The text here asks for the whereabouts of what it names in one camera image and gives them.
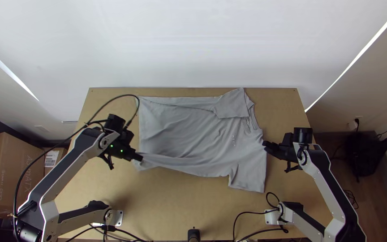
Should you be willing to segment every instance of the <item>black mount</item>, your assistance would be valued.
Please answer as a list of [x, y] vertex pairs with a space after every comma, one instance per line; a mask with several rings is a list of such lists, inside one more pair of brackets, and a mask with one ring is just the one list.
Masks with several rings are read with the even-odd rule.
[[268, 154], [280, 160], [286, 160], [288, 162], [288, 167], [285, 170], [286, 173], [294, 170], [301, 170], [301, 167], [299, 165], [296, 165], [294, 167], [291, 166], [291, 162], [298, 164], [298, 157], [301, 155], [295, 153], [293, 142], [303, 143], [305, 144], [304, 148], [308, 149], [308, 144], [313, 142], [313, 129], [294, 128], [293, 133], [284, 134], [282, 143], [277, 144], [269, 141], [264, 141], [262, 143], [262, 145], [265, 146], [264, 150]]
[[129, 143], [132, 141], [132, 138], [134, 137], [134, 134], [127, 130], [127, 126], [124, 125], [125, 119], [114, 114], [109, 114], [104, 124], [104, 132], [106, 129], [108, 129], [120, 134], [120, 136], [115, 141], [113, 141], [102, 154], [98, 156], [108, 164], [110, 170], [114, 169], [112, 156], [127, 161], [131, 161], [132, 159], [138, 161], [143, 160], [143, 157], [135, 153], [135, 149], [131, 148], [129, 145]]

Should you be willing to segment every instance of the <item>shirt sleeve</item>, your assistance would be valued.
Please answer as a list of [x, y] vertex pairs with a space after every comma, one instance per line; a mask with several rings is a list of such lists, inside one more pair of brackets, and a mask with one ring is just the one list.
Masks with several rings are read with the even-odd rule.
[[264, 152], [264, 159], [247, 160], [238, 163], [229, 174], [229, 187], [248, 191], [264, 192], [265, 177], [267, 174], [267, 153]]

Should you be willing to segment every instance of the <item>gray polo shirt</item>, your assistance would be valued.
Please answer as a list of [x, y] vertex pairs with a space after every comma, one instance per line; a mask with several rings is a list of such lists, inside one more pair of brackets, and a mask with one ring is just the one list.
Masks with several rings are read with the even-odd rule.
[[244, 89], [219, 97], [140, 97], [140, 163], [201, 177], [229, 176], [229, 186], [264, 192], [267, 154], [254, 103]]

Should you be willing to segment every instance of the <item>floor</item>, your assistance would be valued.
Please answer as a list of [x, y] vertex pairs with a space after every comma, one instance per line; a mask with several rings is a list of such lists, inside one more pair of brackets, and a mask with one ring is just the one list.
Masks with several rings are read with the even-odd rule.
[[[332, 156], [336, 148], [343, 142], [341, 136], [327, 137], [317, 135], [316, 142], [325, 150], [329, 156]], [[344, 156], [342, 150], [337, 152], [336, 156]], [[387, 241], [387, 191], [383, 184], [383, 178], [380, 172], [369, 177], [362, 177], [357, 183], [352, 175], [350, 168], [344, 160], [333, 160], [331, 170], [344, 190], [351, 190], [359, 205], [357, 213], [359, 222], [367, 235], [368, 242]], [[78, 242], [91, 242], [91, 240], [74, 240]], [[307, 239], [281, 240], [279, 242], [302, 241]]]

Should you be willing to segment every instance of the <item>wooden tabletop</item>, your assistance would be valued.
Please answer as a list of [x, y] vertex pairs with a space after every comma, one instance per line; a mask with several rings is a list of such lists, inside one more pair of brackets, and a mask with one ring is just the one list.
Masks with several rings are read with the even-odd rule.
[[[77, 128], [112, 97], [121, 94], [156, 97], [219, 96], [233, 88], [91, 88], [87, 94]], [[264, 131], [264, 139], [279, 143], [294, 127], [310, 127], [298, 91], [292, 88], [245, 88], [255, 103], [255, 116]], [[135, 111], [135, 100], [124, 97], [110, 103], [95, 118], [109, 113], [126, 120]], [[138, 149], [138, 118], [129, 127], [134, 133], [131, 146]], [[197, 177], [182, 172], [155, 168], [138, 172], [126, 160], [113, 159], [114, 170], [99, 158], [89, 160], [56, 198], [59, 212], [81, 208], [91, 200], [101, 200], [124, 211], [121, 229], [146, 240], [186, 240], [187, 231], [200, 229], [202, 240], [232, 240], [232, 225], [238, 213], [270, 209], [265, 193], [228, 187], [228, 177]], [[305, 211], [320, 223], [331, 219], [325, 201], [313, 179], [303, 171], [285, 173], [286, 161], [267, 158], [265, 191], [281, 201], [300, 202]], [[62, 235], [70, 238], [82, 229]], [[264, 215], [244, 214], [236, 225], [236, 238], [258, 230], [275, 228], [266, 225]], [[289, 233], [273, 231], [253, 236], [255, 239], [297, 238], [304, 235], [294, 226]], [[101, 239], [91, 230], [80, 238]]]

